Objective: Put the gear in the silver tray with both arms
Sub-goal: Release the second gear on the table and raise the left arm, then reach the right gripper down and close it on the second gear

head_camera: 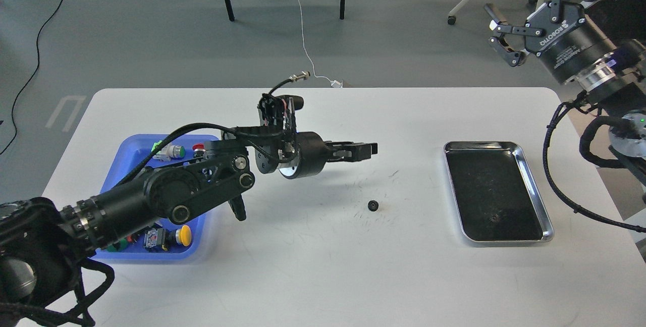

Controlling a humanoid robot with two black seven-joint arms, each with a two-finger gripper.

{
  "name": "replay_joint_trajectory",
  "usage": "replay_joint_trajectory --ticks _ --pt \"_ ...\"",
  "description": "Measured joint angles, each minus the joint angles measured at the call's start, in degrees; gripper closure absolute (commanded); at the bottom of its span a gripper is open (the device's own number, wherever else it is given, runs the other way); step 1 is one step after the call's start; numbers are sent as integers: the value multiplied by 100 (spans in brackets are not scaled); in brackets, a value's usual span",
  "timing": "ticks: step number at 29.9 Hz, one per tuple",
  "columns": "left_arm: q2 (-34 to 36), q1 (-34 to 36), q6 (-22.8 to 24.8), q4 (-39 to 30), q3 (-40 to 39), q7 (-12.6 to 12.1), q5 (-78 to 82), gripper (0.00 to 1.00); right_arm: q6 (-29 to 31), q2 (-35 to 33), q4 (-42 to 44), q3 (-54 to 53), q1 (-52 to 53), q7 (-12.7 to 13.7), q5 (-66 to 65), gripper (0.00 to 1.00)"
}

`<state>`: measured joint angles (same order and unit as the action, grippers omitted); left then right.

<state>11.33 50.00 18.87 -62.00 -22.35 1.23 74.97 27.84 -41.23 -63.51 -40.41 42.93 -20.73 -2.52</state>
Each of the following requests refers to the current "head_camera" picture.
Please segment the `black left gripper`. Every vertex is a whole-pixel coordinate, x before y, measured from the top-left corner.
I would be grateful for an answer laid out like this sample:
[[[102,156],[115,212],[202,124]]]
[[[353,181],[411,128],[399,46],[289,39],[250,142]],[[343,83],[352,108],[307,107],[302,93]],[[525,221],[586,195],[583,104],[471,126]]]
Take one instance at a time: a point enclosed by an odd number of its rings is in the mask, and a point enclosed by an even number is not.
[[[284,178],[294,180],[320,173],[328,159],[334,162],[358,162],[378,153],[378,143],[351,141],[323,141],[316,132],[298,132],[297,157],[279,172]]]

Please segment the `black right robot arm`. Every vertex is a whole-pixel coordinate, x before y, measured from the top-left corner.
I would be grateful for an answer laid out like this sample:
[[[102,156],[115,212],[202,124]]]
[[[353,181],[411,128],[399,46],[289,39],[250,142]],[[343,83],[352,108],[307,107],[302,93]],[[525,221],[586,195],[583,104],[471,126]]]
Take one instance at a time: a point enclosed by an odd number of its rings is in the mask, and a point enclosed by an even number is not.
[[[644,43],[628,40],[618,46],[586,14],[603,0],[549,0],[542,2],[521,26],[509,24],[491,4],[493,35],[490,42],[511,67],[528,55],[538,58],[562,85],[574,83],[582,91],[555,110],[543,142],[543,169],[552,191],[573,212],[593,221],[644,233],[644,227],[600,216],[570,200],[552,180],[548,150],[552,133],[567,113],[576,109],[594,118],[580,136],[579,153],[606,169],[627,169],[644,184]]]

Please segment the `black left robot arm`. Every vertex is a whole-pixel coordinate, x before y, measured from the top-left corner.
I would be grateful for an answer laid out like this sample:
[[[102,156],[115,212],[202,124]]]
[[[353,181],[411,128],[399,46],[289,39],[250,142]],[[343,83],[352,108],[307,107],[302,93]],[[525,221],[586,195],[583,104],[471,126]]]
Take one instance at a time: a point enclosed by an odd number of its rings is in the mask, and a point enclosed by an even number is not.
[[[58,210],[46,197],[2,204],[2,326],[27,318],[39,325],[94,326],[89,306],[115,281],[106,263],[93,260],[97,249],[115,244],[159,219],[184,225],[229,203],[244,221],[242,194],[255,184],[248,148],[263,174],[281,171],[286,179],[314,176],[327,163],[359,162],[378,152],[376,143],[323,141],[297,131],[295,113],[304,106],[296,95],[261,95],[260,125],[228,128],[190,123],[171,132],[112,189]],[[164,146],[189,132],[217,129],[201,156],[150,168]]]

